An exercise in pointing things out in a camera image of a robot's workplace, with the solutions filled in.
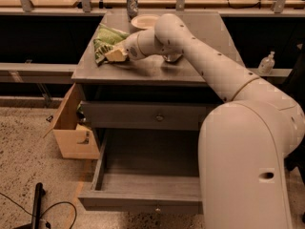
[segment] concrete floor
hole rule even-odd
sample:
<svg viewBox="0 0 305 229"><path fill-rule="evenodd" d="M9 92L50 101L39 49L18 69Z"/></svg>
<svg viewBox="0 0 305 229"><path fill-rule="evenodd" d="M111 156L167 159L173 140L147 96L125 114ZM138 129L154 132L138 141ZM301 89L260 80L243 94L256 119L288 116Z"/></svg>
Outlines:
<svg viewBox="0 0 305 229"><path fill-rule="evenodd" d="M42 137L49 126L46 118L57 107L58 102L54 101L49 108L44 108L42 99L0 99L1 193L31 212L35 184L42 182L47 192L43 211L59 201L73 203L77 208L73 228L77 229L205 228L202 215L86 211L77 196L84 185L90 184L95 161L63 159L53 134ZM288 186L294 229L304 229L301 216L305 211L305 188L297 170L289 174ZM44 218L51 223L51 228L69 228L73 209L62 204ZM14 228L30 221L31 216L0 196L0 228Z"/></svg>

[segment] workbench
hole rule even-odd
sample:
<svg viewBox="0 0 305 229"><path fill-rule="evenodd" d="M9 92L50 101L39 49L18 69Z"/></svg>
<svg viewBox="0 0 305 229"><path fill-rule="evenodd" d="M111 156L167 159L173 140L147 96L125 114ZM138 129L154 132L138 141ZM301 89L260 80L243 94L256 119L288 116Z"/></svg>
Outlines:
<svg viewBox="0 0 305 229"><path fill-rule="evenodd" d="M219 14L140 14L165 12L176 13L197 38L243 65ZM134 31L125 10L109 10L102 23ZM85 186L79 195L85 208L202 213L198 132L205 116L222 102L190 63L182 57L170 64L152 55L98 67L91 42L72 80L82 92L84 115L100 142L91 188Z"/></svg>

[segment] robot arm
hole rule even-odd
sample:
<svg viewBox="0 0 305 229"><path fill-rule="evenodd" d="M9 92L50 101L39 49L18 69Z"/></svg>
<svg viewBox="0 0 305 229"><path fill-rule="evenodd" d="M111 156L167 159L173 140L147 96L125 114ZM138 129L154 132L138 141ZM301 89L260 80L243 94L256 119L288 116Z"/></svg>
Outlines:
<svg viewBox="0 0 305 229"><path fill-rule="evenodd" d="M180 53L224 103L205 119L199 172L207 229L292 229L283 159L304 136L304 113L278 88L164 14L128 37L131 60Z"/></svg>

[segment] open cardboard box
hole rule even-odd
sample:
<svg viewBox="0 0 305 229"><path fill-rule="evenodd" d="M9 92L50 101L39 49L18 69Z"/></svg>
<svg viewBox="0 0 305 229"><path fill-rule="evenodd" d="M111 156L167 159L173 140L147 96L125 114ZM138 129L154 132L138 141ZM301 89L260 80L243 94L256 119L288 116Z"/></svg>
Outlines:
<svg viewBox="0 0 305 229"><path fill-rule="evenodd" d="M79 121L76 110L80 101L80 92L73 84L54 115L45 136L53 130L64 158L98 159L99 149L92 130L87 127L76 128Z"/></svg>

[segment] black stand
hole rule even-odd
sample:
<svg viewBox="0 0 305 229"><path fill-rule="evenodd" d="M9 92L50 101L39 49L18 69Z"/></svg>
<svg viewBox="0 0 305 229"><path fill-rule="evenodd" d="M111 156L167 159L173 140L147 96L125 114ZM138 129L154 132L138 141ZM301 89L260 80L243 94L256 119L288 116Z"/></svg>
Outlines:
<svg viewBox="0 0 305 229"><path fill-rule="evenodd" d="M31 223L15 227L14 229L39 229L39 220L41 214L41 198L46 194L42 183L37 183L35 188L34 204L32 208Z"/></svg>

